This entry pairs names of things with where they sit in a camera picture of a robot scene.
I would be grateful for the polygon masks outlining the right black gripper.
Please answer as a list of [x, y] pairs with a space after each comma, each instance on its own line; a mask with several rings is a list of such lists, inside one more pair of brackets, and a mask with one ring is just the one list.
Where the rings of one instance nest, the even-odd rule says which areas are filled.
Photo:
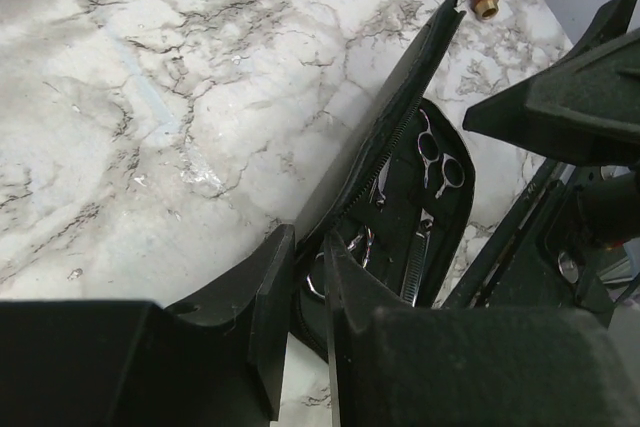
[[[639, 33], [632, 31], [472, 107], [466, 131], [576, 166], [639, 163]], [[587, 244], [639, 237], [639, 169], [578, 191]]]

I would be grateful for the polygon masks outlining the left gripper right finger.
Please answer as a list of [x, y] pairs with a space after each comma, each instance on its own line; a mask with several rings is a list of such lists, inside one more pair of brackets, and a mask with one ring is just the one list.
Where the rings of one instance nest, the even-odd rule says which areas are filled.
[[414, 308], [324, 239], [336, 426], [635, 426], [639, 394], [575, 309]]

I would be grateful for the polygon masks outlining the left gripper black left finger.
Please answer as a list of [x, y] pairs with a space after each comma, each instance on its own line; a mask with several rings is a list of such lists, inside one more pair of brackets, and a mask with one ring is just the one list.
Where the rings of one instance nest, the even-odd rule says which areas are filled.
[[267, 426], [278, 418], [295, 231], [181, 301], [7, 301], [5, 426]]

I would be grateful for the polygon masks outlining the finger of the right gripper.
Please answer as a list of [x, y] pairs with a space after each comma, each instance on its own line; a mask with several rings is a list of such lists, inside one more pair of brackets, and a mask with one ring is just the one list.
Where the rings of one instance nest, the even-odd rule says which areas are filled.
[[638, 0], [610, 0], [564, 57], [570, 67], [638, 67], [639, 33], [629, 32]]

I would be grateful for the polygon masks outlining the silver hair scissors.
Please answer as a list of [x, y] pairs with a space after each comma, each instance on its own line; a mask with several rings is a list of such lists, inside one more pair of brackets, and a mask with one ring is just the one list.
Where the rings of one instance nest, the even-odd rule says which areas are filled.
[[416, 140], [418, 156], [423, 164], [423, 186], [425, 189], [429, 188], [430, 172], [432, 168], [438, 167], [442, 182], [434, 197], [440, 199], [447, 190], [461, 188], [465, 183], [466, 174], [461, 162], [440, 148], [426, 111], [420, 108], [418, 114], [424, 124], [424, 129], [418, 134]]

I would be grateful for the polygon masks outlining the black fabric tool case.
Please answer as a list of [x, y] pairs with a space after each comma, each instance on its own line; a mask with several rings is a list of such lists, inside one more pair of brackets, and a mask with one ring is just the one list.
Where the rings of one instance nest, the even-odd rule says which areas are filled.
[[[422, 210], [434, 217], [425, 272], [414, 307], [433, 306], [467, 227], [475, 169], [458, 130], [424, 94], [465, 16], [459, 0], [444, 0], [410, 43], [375, 98], [379, 115], [364, 138], [337, 198], [299, 242], [292, 299], [292, 334], [322, 360], [328, 358], [323, 239], [336, 230], [356, 263], [399, 296], [408, 252]], [[416, 140], [426, 111], [440, 148], [458, 159], [466, 180], [434, 197], [440, 169], [428, 189]]]

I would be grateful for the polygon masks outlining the silver thinning scissors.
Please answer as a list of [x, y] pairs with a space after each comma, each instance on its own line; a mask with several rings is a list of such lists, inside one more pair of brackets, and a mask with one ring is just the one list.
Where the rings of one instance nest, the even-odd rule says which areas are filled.
[[401, 300], [412, 307], [416, 305], [424, 276], [433, 224], [434, 217], [426, 210], [422, 210], [418, 226], [410, 244], [404, 278], [399, 294]]

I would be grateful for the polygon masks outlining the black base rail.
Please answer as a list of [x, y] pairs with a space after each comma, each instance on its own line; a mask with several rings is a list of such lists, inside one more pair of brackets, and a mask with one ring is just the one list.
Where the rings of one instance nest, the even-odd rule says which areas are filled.
[[446, 297], [445, 309], [502, 305], [577, 307], [609, 317], [639, 291], [639, 253], [628, 250], [631, 275], [610, 297], [604, 254], [619, 246], [587, 244], [577, 218], [577, 194], [589, 184], [638, 169], [601, 168], [545, 160], [511, 209]]

